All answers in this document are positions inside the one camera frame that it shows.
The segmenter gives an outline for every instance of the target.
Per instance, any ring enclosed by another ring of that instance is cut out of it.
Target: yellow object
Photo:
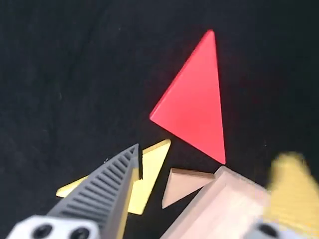
[[[283,154],[274,161],[270,205],[264,219],[302,235],[319,237],[319,187],[302,156]]]
[[[68,185],[63,186],[62,188],[59,188],[58,191],[56,191],[56,196],[57,197],[61,197],[61,198],[65,198],[66,196],[69,195],[69,193],[71,193],[80,183],[82,183],[82,181],[84,179],[86,179],[88,176],[85,176],[83,178],[80,178],[76,181],[74,181],[73,183],[70,183]]]
[[[143,179],[135,181],[133,184],[133,190],[128,209],[129,213],[139,215],[143,213],[156,179],[160,173],[160,169],[166,158],[169,147],[170,140],[166,139],[143,150]],[[87,176],[59,188],[56,191],[56,196],[62,198],[66,197],[86,178]]]

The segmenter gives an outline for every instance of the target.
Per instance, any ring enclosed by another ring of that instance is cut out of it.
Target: screw hole
[[[277,231],[270,225],[268,224],[260,224],[258,226],[258,229],[262,231],[264,234],[273,237],[273,238],[278,238],[278,233]]]
[[[46,238],[52,231],[52,226],[50,224],[44,224],[37,227],[32,236],[34,239],[43,239]]]
[[[78,228],[72,232],[70,239],[87,239],[89,235],[90,231],[86,228]]]

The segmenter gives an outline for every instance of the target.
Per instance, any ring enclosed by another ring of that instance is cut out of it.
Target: black cloth
[[[159,238],[195,194],[162,210],[171,167],[220,165],[149,120],[208,29],[216,34],[227,166],[265,186],[294,150],[318,179],[318,14],[271,0],[0,2],[0,236],[45,214],[57,188],[107,157],[172,146],[125,238]]]

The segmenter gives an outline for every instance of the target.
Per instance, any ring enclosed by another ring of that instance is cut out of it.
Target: yellow triangle
[[[82,181],[84,179],[86,179],[88,176],[85,176],[83,178],[80,178],[76,181],[74,181],[73,183],[70,183],[68,185],[63,186],[62,188],[59,188],[55,195],[57,197],[61,197],[61,198],[65,198],[66,196],[69,195],[69,193],[71,193],[80,183],[82,183]]]
[[[135,181],[133,184],[133,190],[128,209],[129,213],[139,215],[143,213],[156,179],[160,173],[160,169],[166,158],[169,147],[170,140],[166,139],[143,150],[143,179]],[[56,196],[62,198],[66,197],[86,178],[87,176],[59,188],[56,192]]]
[[[303,158],[284,154],[273,163],[270,206],[264,218],[309,236],[319,236],[319,187]]]
[[[166,208],[213,181],[214,174],[171,168],[161,207]]]

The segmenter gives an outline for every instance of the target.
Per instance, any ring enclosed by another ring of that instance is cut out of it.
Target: tangram piece
[[[61,197],[61,198],[65,198],[66,196],[68,196],[80,183],[82,183],[83,180],[87,179],[88,176],[85,176],[83,178],[80,178],[76,181],[74,181],[73,183],[70,183],[68,185],[65,185],[61,188],[59,188],[55,195],[57,197]]]
[[[203,173],[199,171],[171,168],[166,184],[162,208],[177,202],[197,189],[213,181],[212,173]]]
[[[156,179],[160,173],[160,169],[164,163],[167,152],[170,147],[170,140],[163,140],[151,147],[143,150],[142,165],[143,179],[135,181],[130,198],[129,213],[141,215],[144,211],[146,203],[150,197]],[[74,190],[84,179],[81,178],[73,183],[70,183],[56,192],[58,197],[66,197]]]
[[[215,35],[206,32],[150,119],[225,164]]]
[[[262,215],[268,196],[263,187],[222,166],[161,239],[240,239]]]
[[[274,161],[270,206],[264,219],[302,235],[319,237],[319,187],[301,155],[282,154]]]

